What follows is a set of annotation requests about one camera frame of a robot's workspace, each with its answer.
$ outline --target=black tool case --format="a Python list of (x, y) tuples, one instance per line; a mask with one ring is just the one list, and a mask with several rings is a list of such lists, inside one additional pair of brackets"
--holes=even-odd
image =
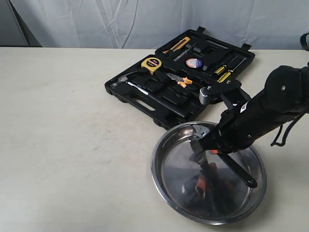
[[(157, 49), (154, 55), (141, 59), (106, 82), (106, 91), (116, 96), (120, 101), (128, 102), (140, 109), (152, 117), (155, 124), (167, 130), (178, 124), (194, 120), (206, 107), (199, 101), (199, 90), (217, 83), (230, 70), (232, 70), (231, 75), (224, 81), (235, 79), (253, 61), (255, 56), (254, 53), (248, 51), (251, 48), (248, 44), (244, 43), (239, 48), (206, 35), (204, 31), (205, 28), (202, 27), (199, 27), (198, 30), (187, 30)], [(175, 51), (169, 50), (185, 37), (189, 37), (190, 40), (182, 48)], [(190, 50), (186, 54), (174, 61), (189, 48)], [(147, 68), (141, 67), (142, 62), (147, 58), (157, 58), (162, 62), (161, 67), (153, 74)], [(193, 62), (193, 66), (188, 66), (186, 61), (192, 60), (192, 58), (200, 60), (202, 65), (199, 62), (194, 66)], [(220, 74), (216, 74), (215, 72), (222, 67), (224, 70)], [(181, 78), (187, 77), (192, 81), (192, 84), (182, 87), (167, 73), (175, 74)], [(118, 83), (120, 79), (123, 80), (120, 77), (125, 74), (127, 80), (126, 78), (124, 80), (126, 82), (113, 87), (114, 83)]]

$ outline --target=pliers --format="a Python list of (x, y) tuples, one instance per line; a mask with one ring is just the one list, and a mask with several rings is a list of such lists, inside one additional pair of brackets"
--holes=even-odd
[(166, 73), (166, 75), (174, 80), (174, 81), (177, 81), (177, 84), (182, 86), (183, 88), (185, 88), (187, 85), (190, 85), (192, 84), (192, 81), (190, 79), (188, 79), (188, 77), (180, 77), (178, 75), (175, 75), (175, 74), (171, 74), (171, 73)]

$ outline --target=tool case latch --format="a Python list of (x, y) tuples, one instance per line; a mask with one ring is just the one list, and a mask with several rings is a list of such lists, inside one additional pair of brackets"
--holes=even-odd
[(244, 44), (241, 46), (241, 49), (242, 49), (242, 50), (245, 50), (245, 51), (248, 51), (250, 48), (251, 48), (251, 45), (250, 45), (250, 44), (247, 44), (247, 43), (244, 43)]
[(206, 28), (204, 28), (204, 27), (198, 27), (197, 33), (203, 34), (205, 30), (206, 30)]

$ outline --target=bowl rim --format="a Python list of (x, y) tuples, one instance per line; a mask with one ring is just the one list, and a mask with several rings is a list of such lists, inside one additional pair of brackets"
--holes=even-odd
[(207, 121), (191, 121), (191, 122), (186, 122), (186, 123), (182, 123), (179, 124), (171, 129), (169, 129), (167, 132), (165, 132), (160, 139), (157, 141), (153, 152), (152, 152), (152, 157), (151, 157), (151, 173), (152, 173), (152, 179), (155, 185), (155, 188), (157, 189), (157, 191), (159, 192), (159, 194), (161, 195), (161, 197), (164, 199), (164, 201), (171, 207), (173, 208), (175, 211), (177, 211), (179, 214), (183, 215), (184, 217), (191, 219), (193, 221), (196, 222), (200, 222), (203, 224), (210, 224), (210, 225), (224, 225), (224, 224), (229, 224), (229, 223), (234, 223), (240, 220), (243, 220), (244, 218), (246, 218), (247, 216), (249, 216), (251, 213), (253, 213), (258, 206), (261, 204), (264, 196), (265, 196), (265, 192), (266, 192), (266, 188), (267, 188), (267, 174), (266, 174), (266, 170), (265, 170), (265, 166), (264, 163), (261, 159), (261, 157), (259, 156), (259, 154), (257, 153), (257, 151), (255, 150), (255, 148), (253, 146), (250, 146), (248, 149), (251, 149), (252, 152), (256, 155), (258, 161), (260, 162), (261, 165), (261, 170), (262, 170), (262, 177), (263, 177), (263, 182), (264, 184), (264, 188), (261, 190), (261, 196), (258, 198), (258, 200), (256, 201), (256, 203), (250, 207), (247, 211), (245, 211), (243, 214), (237, 216), (237, 217), (232, 217), (232, 218), (225, 218), (225, 219), (218, 219), (218, 220), (209, 220), (209, 219), (204, 219), (204, 218), (200, 218), (200, 217), (196, 217), (193, 216), (189, 213), (187, 213), (185, 210), (183, 210), (181, 207), (179, 207), (161, 188), (159, 180), (157, 178), (156, 175), (156, 168), (155, 168), (155, 158), (156, 158), (156, 151), (158, 150), (159, 145), (161, 144), (163, 138), (165, 138), (167, 135), (169, 135), (171, 132), (173, 132), (174, 130), (186, 126), (186, 125), (190, 125), (190, 124), (213, 124), (216, 125), (216, 123), (213, 122), (207, 122)]

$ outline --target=toolbox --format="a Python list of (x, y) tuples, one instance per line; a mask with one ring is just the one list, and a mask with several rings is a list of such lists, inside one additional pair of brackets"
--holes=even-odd
[(235, 79), (255, 56), (249, 44), (239, 48), (204, 32), (185, 31), (107, 81), (106, 91), (167, 130), (194, 120), (207, 107), (199, 90)]

